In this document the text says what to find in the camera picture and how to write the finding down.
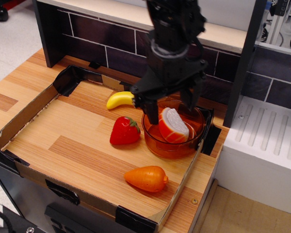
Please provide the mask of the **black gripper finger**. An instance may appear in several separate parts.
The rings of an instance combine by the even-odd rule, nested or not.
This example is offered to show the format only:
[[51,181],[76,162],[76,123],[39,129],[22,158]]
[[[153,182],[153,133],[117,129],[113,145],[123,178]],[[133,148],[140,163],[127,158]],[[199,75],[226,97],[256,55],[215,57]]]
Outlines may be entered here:
[[144,99],[142,103],[142,110],[147,115],[150,124],[158,125],[159,114],[157,100]]
[[180,90],[180,100],[188,110],[192,111],[195,108],[201,95],[202,85],[202,80],[195,80]]

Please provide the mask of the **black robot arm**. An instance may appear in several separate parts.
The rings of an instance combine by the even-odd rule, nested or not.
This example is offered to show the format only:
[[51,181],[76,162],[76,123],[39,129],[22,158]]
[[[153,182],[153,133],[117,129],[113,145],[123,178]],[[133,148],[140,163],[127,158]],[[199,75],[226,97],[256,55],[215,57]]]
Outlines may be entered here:
[[196,0],[148,0],[154,26],[146,39],[147,70],[130,91],[151,124],[159,123],[158,100],[176,92],[188,110],[196,106],[208,63],[198,35],[206,19]]

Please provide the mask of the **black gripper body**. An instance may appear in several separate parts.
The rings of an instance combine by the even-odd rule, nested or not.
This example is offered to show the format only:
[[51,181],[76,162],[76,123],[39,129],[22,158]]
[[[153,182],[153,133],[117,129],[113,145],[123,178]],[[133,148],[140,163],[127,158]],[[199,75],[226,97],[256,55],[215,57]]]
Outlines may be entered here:
[[176,92],[195,80],[204,80],[208,63],[199,58],[187,56],[189,47],[179,53],[159,47],[147,51],[147,71],[130,91],[134,95],[135,107],[142,108],[144,99],[158,100]]

